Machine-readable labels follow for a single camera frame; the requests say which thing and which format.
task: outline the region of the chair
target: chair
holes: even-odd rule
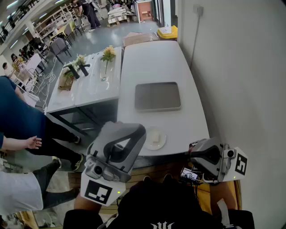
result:
[[[82,29],[82,32],[84,33],[84,29],[82,28],[82,20],[81,20],[81,18],[80,17],[77,17],[76,18],[76,26],[75,26],[75,28],[73,29],[74,31],[75,31],[75,33],[76,33],[76,30],[78,30],[79,32],[80,32],[80,34],[82,35],[82,33],[81,33],[81,31],[80,31],[80,28]]]
[[[50,44],[50,51],[56,56],[56,58],[63,64],[63,62],[59,59],[58,54],[64,52],[66,54],[66,51],[69,53],[67,46],[62,38],[56,38],[51,44]]]
[[[70,24],[67,24],[66,28],[63,31],[65,37],[67,38],[67,41],[70,43],[70,45],[72,45],[72,43],[70,42],[70,40],[68,39],[69,37],[72,37],[75,40],[75,37],[72,33],[72,28]]]

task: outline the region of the cardboard box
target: cardboard box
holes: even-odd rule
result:
[[[134,33],[131,36],[126,36],[123,39],[123,46],[124,48],[128,45],[134,45],[138,43],[148,42],[148,41],[158,41],[159,38],[155,33],[148,33],[148,34],[138,34],[135,35]]]

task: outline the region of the vase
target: vase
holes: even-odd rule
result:
[[[110,61],[103,61],[101,60],[101,66],[100,66],[100,78],[101,81],[107,80],[109,77],[112,76],[114,72],[114,66],[115,66],[115,58],[112,59],[112,62]]]

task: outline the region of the person's hand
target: person's hand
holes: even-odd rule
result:
[[[39,147],[42,146],[41,140],[42,140],[42,139],[41,139],[41,138],[37,138],[37,136],[28,138],[28,139],[26,140],[26,142],[27,142],[27,148],[30,148],[30,149],[39,149]]]

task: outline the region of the white plate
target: white plate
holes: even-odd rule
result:
[[[159,134],[159,141],[158,142],[153,142],[152,137],[154,134],[158,132]],[[167,135],[158,127],[148,127],[146,129],[146,141],[144,143],[144,147],[149,149],[149,150],[158,150],[162,148],[167,140]]]

